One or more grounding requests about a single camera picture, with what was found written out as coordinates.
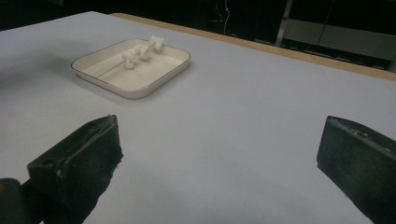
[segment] dark background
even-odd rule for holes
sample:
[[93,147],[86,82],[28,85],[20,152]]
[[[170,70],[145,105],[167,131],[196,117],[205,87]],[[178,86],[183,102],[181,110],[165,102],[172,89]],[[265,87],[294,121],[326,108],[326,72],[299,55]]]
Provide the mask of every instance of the dark background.
[[[269,45],[276,42],[287,0],[228,0],[231,17],[226,35]],[[0,31],[49,21],[86,11],[123,12],[158,21],[224,34],[225,0],[64,0],[62,6],[45,0],[0,0]],[[351,29],[396,35],[396,0],[294,0],[290,18]],[[283,48],[320,51],[336,57],[339,50],[284,42]],[[389,61],[350,55],[350,61],[386,67]]]

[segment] tray rim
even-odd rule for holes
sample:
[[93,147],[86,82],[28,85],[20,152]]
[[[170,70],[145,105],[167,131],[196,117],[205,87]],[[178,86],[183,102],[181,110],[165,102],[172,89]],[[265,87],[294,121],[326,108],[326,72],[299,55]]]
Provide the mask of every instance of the tray rim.
[[[118,42],[118,43],[115,43],[115,44],[112,44],[112,45],[110,45],[110,46],[107,46],[107,47],[105,47],[105,48],[102,48],[102,49],[96,50],[96,51],[94,51],[94,52],[91,52],[91,53],[89,53],[89,54],[87,54],[87,55],[81,56],[81,57],[75,59],[75,60],[70,64],[70,66],[71,66],[71,68],[77,73],[78,77],[80,77],[80,78],[82,78],[82,79],[84,79],[84,80],[86,80],[86,81],[89,81],[89,82],[91,82],[92,84],[94,84],[94,85],[96,85],[96,86],[99,86],[99,87],[101,87],[101,88],[103,88],[103,89],[105,89],[105,90],[107,90],[107,91],[114,92],[114,93],[116,93],[116,94],[118,94],[118,95],[120,95],[120,96],[122,96],[122,97],[125,97],[125,98],[129,98],[129,99],[138,99],[138,98],[143,98],[143,97],[145,97],[145,96],[151,94],[153,91],[155,91],[155,90],[157,90],[159,87],[161,87],[161,85],[163,85],[164,83],[166,83],[168,80],[172,79],[172,77],[175,77],[178,73],[180,73],[182,70],[184,70],[184,69],[187,67],[188,63],[189,63],[190,60],[191,60],[191,54],[190,54],[188,51],[183,50],[183,49],[177,49],[177,48],[174,48],[174,47],[171,47],[171,46],[168,46],[168,45],[163,45],[164,47],[168,47],[168,48],[170,48],[170,49],[177,49],[177,50],[180,50],[180,51],[182,51],[182,52],[184,52],[184,53],[187,53],[188,58],[187,58],[184,62],[182,62],[181,64],[179,64],[178,66],[176,66],[174,69],[172,69],[171,71],[169,71],[169,72],[163,74],[161,77],[159,77],[159,78],[155,79],[153,82],[149,83],[147,86],[142,87],[142,88],[137,89],[137,90],[133,90],[133,91],[128,91],[128,90],[125,90],[125,89],[123,89],[123,88],[114,86],[114,85],[112,85],[112,84],[110,84],[110,83],[108,83],[108,82],[106,82],[106,81],[103,81],[102,79],[99,79],[99,78],[97,78],[97,77],[90,76],[90,75],[88,75],[88,74],[86,74],[86,73],[83,73],[82,71],[78,70],[78,69],[75,67],[75,63],[77,63],[78,60],[81,60],[81,59],[83,59],[83,58],[89,57],[90,55],[93,55],[93,54],[95,54],[95,53],[98,53],[98,52],[100,52],[100,51],[102,51],[102,50],[112,48],[112,47],[117,46],[117,45],[119,45],[119,44],[121,44],[121,43],[124,43],[124,42],[127,42],[127,41],[134,41],[134,40],[137,40],[137,41],[147,41],[147,42],[149,42],[149,41],[146,40],[146,39],[137,39],[137,38],[134,38],[134,39],[125,39],[125,40],[122,40],[122,41],[120,41],[120,42]],[[107,88],[104,87],[104,86],[101,86],[101,85],[99,85],[98,83],[95,83],[95,82],[101,82],[104,86],[107,86]],[[151,89],[151,88],[152,88],[152,90],[148,91],[147,93],[143,93],[143,94],[141,94],[141,95],[138,94],[138,93],[140,93],[141,91],[146,91],[147,89]],[[136,97],[131,96],[131,94],[134,94],[134,93],[138,94],[138,96],[136,96]]]

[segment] white table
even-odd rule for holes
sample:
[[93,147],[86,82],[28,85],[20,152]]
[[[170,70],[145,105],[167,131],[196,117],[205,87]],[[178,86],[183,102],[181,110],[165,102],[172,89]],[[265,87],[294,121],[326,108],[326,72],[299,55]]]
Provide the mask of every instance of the white table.
[[[70,68],[152,35],[192,58],[146,98]],[[0,33],[1,177],[108,114],[124,158],[85,223],[371,223],[316,156],[328,115],[396,139],[396,82],[95,12]]]

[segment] small white object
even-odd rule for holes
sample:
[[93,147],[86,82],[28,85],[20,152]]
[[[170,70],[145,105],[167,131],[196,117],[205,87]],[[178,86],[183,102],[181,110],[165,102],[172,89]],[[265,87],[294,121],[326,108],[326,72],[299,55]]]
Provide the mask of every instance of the small white object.
[[124,52],[121,54],[121,57],[122,57],[123,60],[129,61],[130,58],[133,57],[133,56],[132,56],[132,53],[131,53],[130,51],[126,50],[126,51],[124,51]]
[[141,45],[140,47],[140,58],[146,60],[149,57],[151,50],[148,46]]
[[134,57],[136,56],[137,52],[135,49],[128,49],[127,52],[129,52],[132,56],[130,58],[128,58],[129,62],[132,62],[132,60],[134,59]]
[[156,50],[161,50],[163,48],[163,38],[157,37],[153,35],[149,40],[151,46],[153,46]]
[[140,49],[143,47],[143,45],[136,45],[135,47],[134,47],[134,52],[137,54],[137,55],[140,55]]
[[134,68],[134,63],[126,60],[125,64],[124,64],[124,68],[128,69],[128,70],[133,69]]

